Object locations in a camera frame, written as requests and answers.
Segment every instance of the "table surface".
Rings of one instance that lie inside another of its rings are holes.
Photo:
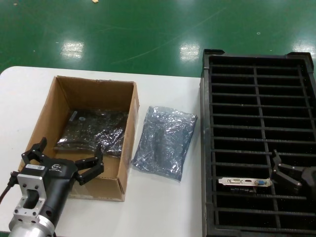
[[[204,48],[315,58],[315,12],[315,0],[2,0],[0,71],[199,77]]]
[[[137,83],[140,101],[133,154],[150,105],[200,115],[199,78],[12,67],[0,75],[0,190],[16,170],[56,75]],[[0,205],[0,231],[8,231],[21,197],[15,186]],[[56,229],[64,237],[202,236],[200,122],[196,124],[181,183],[131,168],[125,202],[68,199]]]

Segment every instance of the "cable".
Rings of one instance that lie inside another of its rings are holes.
[[[11,172],[11,177],[9,179],[8,186],[5,188],[5,190],[3,191],[3,193],[0,196],[0,204],[1,204],[2,200],[4,199],[4,196],[9,192],[9,190],[15,184],[18,184],[18,178],[17,178],[18,174],[19,174],[19,172],[16,172],[16,171]]]
[[[5,188],[5,190],[3,191],[3,193],[1,194],[1,196],[0,196],[0,204],[1,204],[1,202],[2,202],[2,200],[3,200],[3,198],[4,198],[4,196],[9,192],[10,188],[11,188],[11,187],[8,185],[8,186]]]

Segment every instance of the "slotted tray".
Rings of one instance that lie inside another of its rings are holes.
[[[282,162],[316,166],[314,65],[309,53],[240,56],[205,50],[200,84],[203,236],[311,236],[304,195],[272,185],[232,193],[222,177],[269,178]]]

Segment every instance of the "white table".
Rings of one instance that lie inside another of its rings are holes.
[[[135,81],[140,101],[133,155],[147,108],[167,106],[200,116],[199,78],[12,67],[0,75],[0,191],[16,170],[56,75]],[[13,187],[0,205],[0,231],[21,197]],[[56,233],[64,237],[201,237],[200,122],[190,144],[182,182],[131,168],[126,201],[68,199]]]

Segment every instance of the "printed logo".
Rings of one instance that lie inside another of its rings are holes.
[[[51,171],[58,171],[58,172],[62,172],[61,171],[61,165],[59,165],[59,164],[54,164],[52,167],[51,167]]]

